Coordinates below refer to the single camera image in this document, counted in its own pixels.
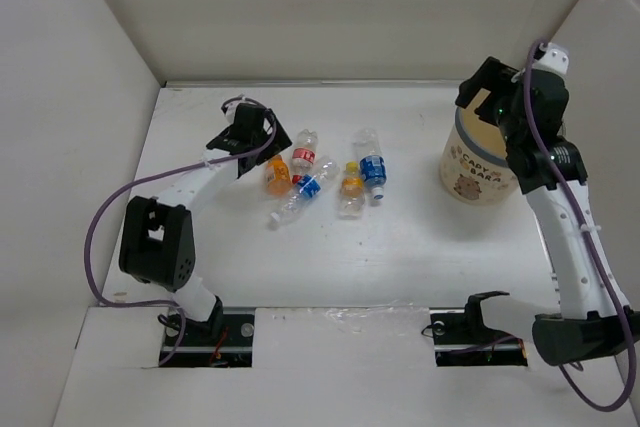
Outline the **red label plastic bottle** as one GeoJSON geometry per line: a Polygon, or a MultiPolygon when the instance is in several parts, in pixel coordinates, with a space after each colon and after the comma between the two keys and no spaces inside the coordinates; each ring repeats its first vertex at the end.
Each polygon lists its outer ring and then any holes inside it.
{"type": "Polygon", "coordinates": [[[315,131],[302,130],[293,145],[291,156],[292,182],[297,183],[314,165],[318,135],[315,131]]]}

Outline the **orange juice bottle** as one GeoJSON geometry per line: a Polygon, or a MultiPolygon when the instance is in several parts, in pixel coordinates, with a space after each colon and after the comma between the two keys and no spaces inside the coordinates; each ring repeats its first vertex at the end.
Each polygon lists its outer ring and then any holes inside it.
{"type": "Polygon", "coordinates": [[[269,195],[280,197],[291,189],[289,169],[280,154],[267,161],[265,187],[269,195]]]}

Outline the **crushed blue label bottle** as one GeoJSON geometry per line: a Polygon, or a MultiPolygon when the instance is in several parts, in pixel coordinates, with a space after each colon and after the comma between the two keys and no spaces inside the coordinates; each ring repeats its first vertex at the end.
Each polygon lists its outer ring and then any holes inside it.
{"type": "Polygon", "coordinates": [[[295,183],[277,208],[269,215],[269,227],[278,229],[296,221],[337,179],[340,173],[338,163],[328,157],[321,157],[308,174],[295,183]]]}

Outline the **yellow cap orange label bottle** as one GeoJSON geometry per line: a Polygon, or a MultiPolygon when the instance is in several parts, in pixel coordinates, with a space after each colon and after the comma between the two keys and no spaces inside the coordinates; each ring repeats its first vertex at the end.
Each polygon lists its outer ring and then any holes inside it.
{"type": "Polygon", "coordinates": [[[364,183],[359,165],[347,162],[340,185],[338,213],[341,218],[354,219],[363,214],[366,203],[364,183]]]}

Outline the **blue label white cap bottle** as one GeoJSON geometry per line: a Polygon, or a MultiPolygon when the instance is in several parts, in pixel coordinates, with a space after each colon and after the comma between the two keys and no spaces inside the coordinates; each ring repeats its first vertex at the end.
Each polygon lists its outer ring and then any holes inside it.
{"type": "Polygon", "coordinates": [[[387,172],[377,132],[374,129],[358,131],[355,134],[353,145],[365,187],[374,200],[382,200],[387,182],[387,172]]]}

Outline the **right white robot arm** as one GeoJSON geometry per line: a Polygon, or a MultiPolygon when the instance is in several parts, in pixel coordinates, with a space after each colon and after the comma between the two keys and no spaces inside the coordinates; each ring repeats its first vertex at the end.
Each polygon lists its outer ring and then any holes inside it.
{"type": "Polygon", "coordinates": [[[457,107],[497,127],[506,163],[533,210],[556,276],[559,310],[538,314],[534,345],[551,366],[615,356],[639,340],[639,314],[607,264],[578,148],[561,134],[565,70],[535,61],[528,76],[487,58],[458,89],[457,107]]]}

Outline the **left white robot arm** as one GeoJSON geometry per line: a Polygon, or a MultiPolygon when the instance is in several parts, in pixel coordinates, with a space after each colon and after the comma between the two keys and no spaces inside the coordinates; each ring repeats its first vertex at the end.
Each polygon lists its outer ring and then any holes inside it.
{"type": "Polygon", "coordinates": [[[273,110],[253,99],[232,98],[221,110],[228,126],[201,161],[159,194],[128,202],[118,258],[121,272],[165,289],[184,310],[166,327],[205,344],[223,332],[223,306],[196,274],[194,219],[220,191],[292,145],[273,110]]]}

